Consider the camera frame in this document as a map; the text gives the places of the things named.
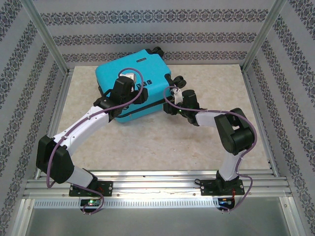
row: patterned wallpaper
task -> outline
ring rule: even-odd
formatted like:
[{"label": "patterned wallpaper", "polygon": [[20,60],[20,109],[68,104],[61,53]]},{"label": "patterned wallpaper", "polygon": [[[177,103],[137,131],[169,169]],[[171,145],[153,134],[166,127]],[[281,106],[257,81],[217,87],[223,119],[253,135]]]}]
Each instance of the patterned wallpaper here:
[{"label": "patterned wallpaper", "polygon": [[307,235],[315,235],[314,15],[311,1],[288,1],[247,73]]},{"label": "patterned wallpaper", "polygon": [[0,2],[0,236],[10,235],[63,74],[17,0]]},{"label": "patterned wallpaper", "polygon": [[238,0],[209,2],[82,0],[51,4],[38,11],[69,67],[98,65],[160,46],[169,64],[240,63],[273,4]]}]

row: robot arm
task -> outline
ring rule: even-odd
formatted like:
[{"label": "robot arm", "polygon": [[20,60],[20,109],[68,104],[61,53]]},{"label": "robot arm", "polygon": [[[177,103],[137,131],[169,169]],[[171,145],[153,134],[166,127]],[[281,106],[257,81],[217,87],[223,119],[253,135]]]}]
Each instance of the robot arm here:
[{"label": "robot arm", "polygon": [[[126,76],[119,76],[115,81],[113,89],[107,91],[101,98],[97,99],[94,106],[71,127],[55,135],[53,138],[49,138],[46,135],[42,137],[38,143],[36,166],[44,173],[47,173],[53,149],[60,142],[53,156],[50,177],[56,183],[69,182],[95,190],[97,188],[97,177],[84,169],[75,167],[72,163],[71,155],[90,135],[121,114],[123,107],[120,105],[131,101],[139,93],[138,90],[134,90],[134,86],[133,79]],[[147,98],[148,91],[146,88],[143,88],[142,93],[134,100],[133,104],[142,104]],[[65,135],[75,125],[77,127],[66,137]]]},{"label": "robot arm", "polygon": [[[252,128],[246,121],[235,115],[184,110],[185,108],[202,110],[197,102],[195,92],[193,90],[181,92],[180,89],[174,89],[173,93],[174,100],[171,103],[183,109],[165,103],[163,105],[164,111],[171,115],[181,114],[188,119],[189,123],[195,126],[216,127],[225,149],[225,158],[217,172],[216,179],[213,182],[205,182],[206,186],[204,187],[210,193],[208,195],[232,195],[233,191],[236,191],[236,195],[244,194],[243,184],[239,180],[237,169],[242,161],[241,155],[254,143]],[[240,108],[235,108],[230,112],[246,118]]]}]

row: beige floor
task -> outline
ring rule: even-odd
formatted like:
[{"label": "beige floor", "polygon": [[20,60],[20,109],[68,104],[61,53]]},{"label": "beige floor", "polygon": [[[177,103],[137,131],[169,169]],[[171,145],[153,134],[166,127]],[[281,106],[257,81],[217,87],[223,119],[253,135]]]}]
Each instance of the beige floor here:
[{"label": "beige floor", "polygon": [[[240,107],[256,122],[239,65],[171,65],[172,78],[182,75],[185,89],[194,89],[202,108]],[[58,132],[79,119],[99,97],[96,66],[75,68]],[[218,132],[195,127],[180,115],[163,111],[128,123],[112,121],[90,136],[72,156],[75,165],[90,170],[217,170],[224,158]],[[241,169],[268,169],[259,137]]]}]

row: aluminum frame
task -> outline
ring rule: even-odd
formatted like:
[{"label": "aluminum frame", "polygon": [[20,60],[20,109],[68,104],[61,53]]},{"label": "aluminum frame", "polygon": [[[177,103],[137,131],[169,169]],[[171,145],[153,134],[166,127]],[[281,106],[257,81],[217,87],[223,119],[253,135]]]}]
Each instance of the aluminum frame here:
[{"label": "aluminum frame", "polygon": [[53,40],[50,32],[48,31],[43,19],[41,18],[39,12],[37,11],[34,2],[32,0],[21,0],[21,3],[26,12],[28,13],[29,17],[31,18],[31,20],[33,21],[34,25],[36,26],[37,31],[42,37],[44,43],[47,45],[50,53],[56,60],[63,75],[67,75],[69,68],[62,54],[60,53],[55,41]]},{"label": "aluminum frame", "polygon": [[[289,183],[285,177],[274,177],[272,170],[240,171],[254,179],[248,197],[279,198],[291,235],[305,235]],[[201,196],[194,184],[196,178],[215,178],[216,171],[92,171],[100,180],[113,181],[112,197],[105,197],[104,208],[184,208],[215,207],[217,197]],[[32,210],[37,208],[76,208],[80,198],[69,197],[70,184],[55,184],[47,189],[46,175],[27,182],[13,235],[23,236],[27,231]],[[249,180],[242,178],[247,191]]]},{"label": "aluminum frame", "polygon": [[259,111],[258,111],[258,106],[256,104],[256,101],[255,101],[255,98],[254,98],[254,94],[253,94],[251,86],[250,86],[250,82],[248,80],[246,72],[242,72],[242,74],[243,74],[245,87],[246,87],[246,90],[247,90],[247,93],[249,95],[250,102],[251,102],[251,105],[252,105],[252,110],[253,110],[253,113],[254,113],[254,116],[255,116],[257,127],[258,127],[259,133],[261,135],[261,141],[262,141],[262,144],[264,146],[265,153],[267,155],[267,159],[268,159],[270,167],[271,167],[271,169],[272,169],[272,171],[274,173],[274,176],[279,177],[280,175],[279,175],[279,172],[278,172],[278,168],[277,168],[276,162],[274,160],[274,157],[272,155],[272,151],[271,151],[271,148],[270,148],[270,145],[269,145],[269,142],[268,142],[266,131],[264,129],[264,125],[262,123],[262,119],[261,119]]},{"label": "aluminum frame", "polygon": [[246,71],[250,67],[260,46],[263,44],[265,38],[267,37],[267,34],[269,33],[269,30],[276,21],[276,18],[278,17],[285,3],[286,0],[275,0],[273,6],[271,7],[266,17],[266,20],[264,21],[256,39],[254,40],[254,43],[252,44],[250,50],[248,51],[244,62],[240,65],[243,73],[246,73]]}]

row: black clamp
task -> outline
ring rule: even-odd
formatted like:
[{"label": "black clamp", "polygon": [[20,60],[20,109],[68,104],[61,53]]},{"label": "black clamp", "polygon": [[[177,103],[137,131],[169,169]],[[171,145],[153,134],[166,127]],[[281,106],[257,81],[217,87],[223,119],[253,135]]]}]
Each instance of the black clamp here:
[{"label": "black clamp", "polygon": [[176,86],[180,89],[185,87],[187,83],[186,80],[184,80],[184,78],[181,75],[176,76],[174,80],[172,80],[170,74],[166,74],[164,77],[170,86]]},{"label": "black clamp", "polygon": [[[191,90],[191,89],[185,90],[182,92],[182,95],[183,95],[183,102],[178,103],[177,106],[182,107],[182,108],[200,110],[199,103],[197,101],[197,96],[194,90]],[[163,110],[167,114],[171,114],[171,115],[181,114],[183,117],[187,118],[190,124],[199,126],[196,120],[196,114],[198,112],[180,110],[171,106],[168,103],[163,104]]]},{"label": "black clamp", "polygon": [[[113,89],[106,91],[102,97],[98,98],[93,105],[99,106],[102,109],[115,107],[134,99],[139,94],[139,90],[135,90],[134,81],[126,76],[119,76],[115,81]],[[140,96],[133,102],[133,104],[142,104],[148,99],[147,88],[142,89]],[[123,111],[124,107],[108,111],[109,120],[111,121]]]}]

